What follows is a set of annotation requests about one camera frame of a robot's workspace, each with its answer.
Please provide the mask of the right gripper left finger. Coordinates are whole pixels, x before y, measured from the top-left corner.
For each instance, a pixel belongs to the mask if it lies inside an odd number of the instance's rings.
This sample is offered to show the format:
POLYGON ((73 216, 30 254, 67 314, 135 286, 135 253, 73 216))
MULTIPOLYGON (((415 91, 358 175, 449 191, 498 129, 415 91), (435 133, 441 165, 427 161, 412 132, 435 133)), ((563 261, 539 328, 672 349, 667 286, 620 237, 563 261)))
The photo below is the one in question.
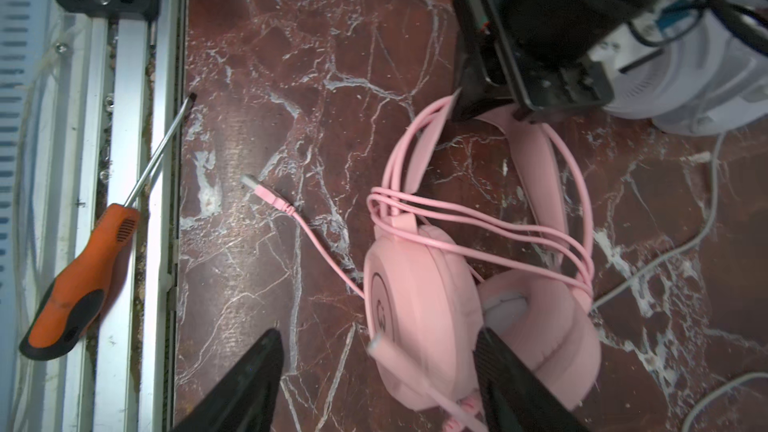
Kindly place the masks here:
POLYGON ((283 363, 281 334, 270 328, 174 429, 269 431, 283 363))

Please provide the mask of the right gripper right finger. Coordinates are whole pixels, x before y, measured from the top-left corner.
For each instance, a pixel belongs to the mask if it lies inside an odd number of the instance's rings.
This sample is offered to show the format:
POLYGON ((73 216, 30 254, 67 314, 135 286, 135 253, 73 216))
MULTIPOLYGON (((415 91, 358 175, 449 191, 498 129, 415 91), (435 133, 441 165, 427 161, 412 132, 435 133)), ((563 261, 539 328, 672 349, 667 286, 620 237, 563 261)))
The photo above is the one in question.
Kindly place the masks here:
POLYGON ((491 329, 480 329, 473 358, 490 431, 587 431, 491 329))

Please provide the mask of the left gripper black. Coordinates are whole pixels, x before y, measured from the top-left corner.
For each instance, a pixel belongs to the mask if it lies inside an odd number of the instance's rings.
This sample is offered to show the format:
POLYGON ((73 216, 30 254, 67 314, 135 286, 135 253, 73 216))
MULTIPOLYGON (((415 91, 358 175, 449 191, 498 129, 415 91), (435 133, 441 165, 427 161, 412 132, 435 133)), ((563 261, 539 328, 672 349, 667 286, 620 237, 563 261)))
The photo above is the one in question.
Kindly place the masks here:
POLYGON ((552 123, 614 98, 589 51, 657 0, 453 0, 459 24, 453 118, 513 104, 522 122, 552 123))

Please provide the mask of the pink headphones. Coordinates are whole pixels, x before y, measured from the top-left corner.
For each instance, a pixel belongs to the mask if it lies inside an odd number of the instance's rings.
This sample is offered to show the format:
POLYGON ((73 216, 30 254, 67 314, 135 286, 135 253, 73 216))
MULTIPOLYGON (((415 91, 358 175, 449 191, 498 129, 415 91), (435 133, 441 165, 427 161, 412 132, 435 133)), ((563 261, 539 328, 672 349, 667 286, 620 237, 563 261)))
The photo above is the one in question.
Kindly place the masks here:
POLYGON ((387 391, 414 410, 440 407, 453 430, 479 431, 479 332, 489 328, 557 403, 574 409, 593 387, 601 347, 589 319, 594 302, 593 213, 583 174, 547 124, 517 121, 510 106, 482 120, 506 137, 533 210, 509 223, 418 195, 455 96, 427 106, 395 145, 367 206, 375 242, 364 262, 368 351, 387 391), (457 244, 442 222, 473 225, 549 248, 574 276, 457 244))

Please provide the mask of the white headphones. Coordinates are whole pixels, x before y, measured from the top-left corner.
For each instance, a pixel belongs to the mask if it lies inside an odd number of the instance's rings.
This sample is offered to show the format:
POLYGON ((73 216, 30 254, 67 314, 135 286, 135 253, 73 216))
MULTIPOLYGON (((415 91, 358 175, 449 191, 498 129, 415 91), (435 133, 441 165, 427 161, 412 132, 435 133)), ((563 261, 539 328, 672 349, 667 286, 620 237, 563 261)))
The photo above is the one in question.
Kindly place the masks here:
POLYGON ((728 132, 767 115, 767 58, 733 36, 705 0, 657 0, 590 52, 610 79, 604 110, 683 136, 728 132))

